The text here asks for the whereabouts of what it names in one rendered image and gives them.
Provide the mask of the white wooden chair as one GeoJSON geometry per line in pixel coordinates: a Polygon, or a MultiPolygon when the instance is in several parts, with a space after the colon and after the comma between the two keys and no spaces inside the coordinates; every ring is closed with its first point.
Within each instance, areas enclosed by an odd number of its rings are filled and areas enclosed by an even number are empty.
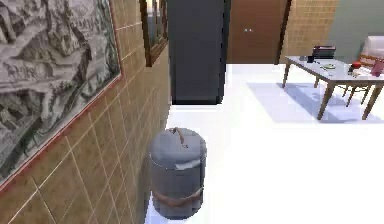
{"type": "MultiPolygon", "coordinates": [[[[360,76],[373,76],[371,74],[371,69],[376,60],[384,60],[384,36],[368,36],[366,38],[358,59],[358,61],[361,62],[361,67],[358,69],[353,69],[351,73],[352,76],[355,78],[360,76]]],[[[344,97],[347,91],[350,90],[350,95],[347,100],[346,107],[350,105],[354,93],[360,90],[364,91],[364,96],[361,100],[361,104],[363,104],[371,87],[372,85],[347,85],[342,95],[342,97],[344,97]]]]}

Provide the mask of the dark grey fridge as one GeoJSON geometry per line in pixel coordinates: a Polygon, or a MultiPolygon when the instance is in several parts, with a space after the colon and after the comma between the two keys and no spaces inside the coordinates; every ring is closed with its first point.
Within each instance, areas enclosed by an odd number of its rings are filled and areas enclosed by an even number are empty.
{"type": "Polygon", "coordinates": [[[230,10],[231,0],[167,0],[174,105],[222,102],[230,10]]]}

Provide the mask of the grey round bin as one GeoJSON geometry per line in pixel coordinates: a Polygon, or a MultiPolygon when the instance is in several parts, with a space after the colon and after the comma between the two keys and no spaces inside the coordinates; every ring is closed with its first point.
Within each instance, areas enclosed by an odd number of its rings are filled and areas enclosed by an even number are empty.
{"type": "Polygon", "coordinates": [[[193,216],[203,203],[207,147],[188,128],[169,128],[151,142],[149,161],[155,210],[171,220],[193,216]]]}

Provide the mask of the brown framed picture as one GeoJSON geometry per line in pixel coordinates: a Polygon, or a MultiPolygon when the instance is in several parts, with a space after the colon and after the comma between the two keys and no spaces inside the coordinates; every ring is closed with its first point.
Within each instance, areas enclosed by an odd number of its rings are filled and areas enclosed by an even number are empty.
{"type": "Polygon", "coordinates": [[[146,66],[152,67],[168,43],[167,0],[139,0],[146,66]]]}

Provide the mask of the brown room door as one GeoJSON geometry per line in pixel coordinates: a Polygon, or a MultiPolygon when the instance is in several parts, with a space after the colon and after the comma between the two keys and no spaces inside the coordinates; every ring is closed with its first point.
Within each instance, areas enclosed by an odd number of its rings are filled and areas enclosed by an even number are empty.
{"type": "Polygon", "coordinates": [[[228,62],[278,64],[292,0],[231,0],[228,62]]]}

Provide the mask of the grey landscape framed picture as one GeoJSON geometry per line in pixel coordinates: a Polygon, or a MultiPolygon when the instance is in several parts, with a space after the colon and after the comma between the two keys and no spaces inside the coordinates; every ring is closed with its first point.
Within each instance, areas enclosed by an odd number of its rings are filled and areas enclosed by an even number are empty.
{"type": "Polygon", "coordinates": [[[112,0],[0,0],[0,185],[121,74],[112,0]]]}

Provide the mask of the grey top wooden table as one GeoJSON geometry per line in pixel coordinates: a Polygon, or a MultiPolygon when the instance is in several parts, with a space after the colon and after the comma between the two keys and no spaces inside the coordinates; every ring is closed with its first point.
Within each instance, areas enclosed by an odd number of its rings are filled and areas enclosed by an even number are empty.
{"type": "Polygon", "coordinates": [[[365,76],[365,77],[353,77],[348,74],[349,65],[341,62],[336,59],[316,59],[313,63],[308,63],[307,61],[301,61],[299,56],[286,56],[286,67],[284,71],[282,87],[286,86],[288,79],[288,74],[290,67],[292,65],[297,66],[298,68],[308,72],[309,74],[316,77],[315,83],[318,83],[319,80],[322,80],[327,83],[327,87],[324,92],[323,100],[317,115],[317,119],[321,120],[327,104],[334,92],[334,89],[337,85],[374,85],[372,95],[367,103],[367,106],[363,112],[362,119],[366,120],[376,102],[376,99],[380,95],[382,89],[384,88],[384,76],[374,77],[374,76],[365,76]],[[321,65],[324,64],[334,64],[336,65],[335,69],[323,69],[321,65]]]}

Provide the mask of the pink box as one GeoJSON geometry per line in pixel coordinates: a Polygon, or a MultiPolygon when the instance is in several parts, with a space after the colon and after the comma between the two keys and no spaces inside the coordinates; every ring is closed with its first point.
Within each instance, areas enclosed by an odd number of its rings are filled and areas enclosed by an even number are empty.
{"type": "Polygon", "coordinates": [[[371,74],[373,76],[379,77],[383,71],[384,71],[384,60],[376,60],[371,69],[371,74]]]}

